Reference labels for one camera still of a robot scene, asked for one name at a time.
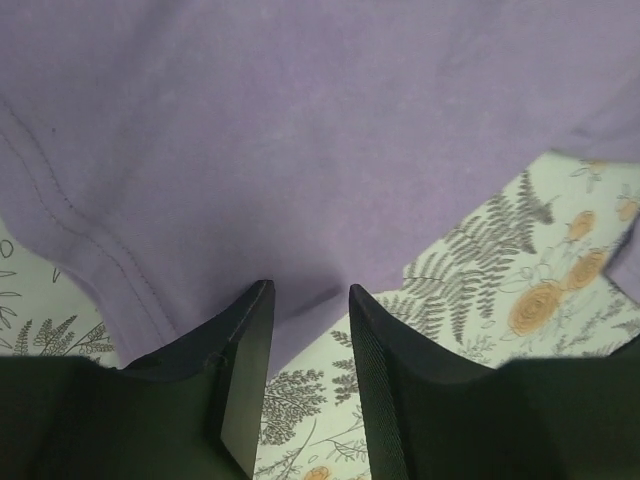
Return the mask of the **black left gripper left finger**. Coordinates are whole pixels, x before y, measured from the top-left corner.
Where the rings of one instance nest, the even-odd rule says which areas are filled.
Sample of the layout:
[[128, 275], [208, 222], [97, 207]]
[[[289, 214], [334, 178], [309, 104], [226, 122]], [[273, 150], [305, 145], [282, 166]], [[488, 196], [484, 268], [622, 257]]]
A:
[[275, 288], [123, 369], [85, 357], [1, 361], [5, 479], [249, 479], [254, 473]]

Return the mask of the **floral patterned table mat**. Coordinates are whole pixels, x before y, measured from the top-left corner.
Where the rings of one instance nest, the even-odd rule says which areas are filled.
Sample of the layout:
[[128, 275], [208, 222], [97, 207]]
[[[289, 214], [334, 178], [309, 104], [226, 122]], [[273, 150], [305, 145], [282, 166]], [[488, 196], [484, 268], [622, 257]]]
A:
[[[603, 356], [637, 336], [639, 307], [604, 276], [639, 223], [635, 164], [545, 155], [378, 295], [395, 317], [489, 367]], [[266, 388], [259, 479], [370, 475], [348, 316]]]

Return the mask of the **purple t shirt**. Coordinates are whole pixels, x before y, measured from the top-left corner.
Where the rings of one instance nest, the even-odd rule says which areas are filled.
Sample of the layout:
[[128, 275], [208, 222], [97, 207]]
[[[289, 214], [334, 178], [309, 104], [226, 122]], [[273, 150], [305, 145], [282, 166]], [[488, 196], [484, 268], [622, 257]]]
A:
[[130, 362], [276, 284], [272, 364], [549, 150], [639, 158], [635, 1], [5, 1], [1, 215]]

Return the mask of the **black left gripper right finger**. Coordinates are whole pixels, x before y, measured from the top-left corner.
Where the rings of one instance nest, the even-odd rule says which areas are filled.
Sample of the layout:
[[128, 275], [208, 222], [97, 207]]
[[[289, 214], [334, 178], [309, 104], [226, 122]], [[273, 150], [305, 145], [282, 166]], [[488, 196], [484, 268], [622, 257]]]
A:
[[639, 344], [605, 357], [461, 357], [363, 287], [349, 319], [375, 479], [635, 479]]

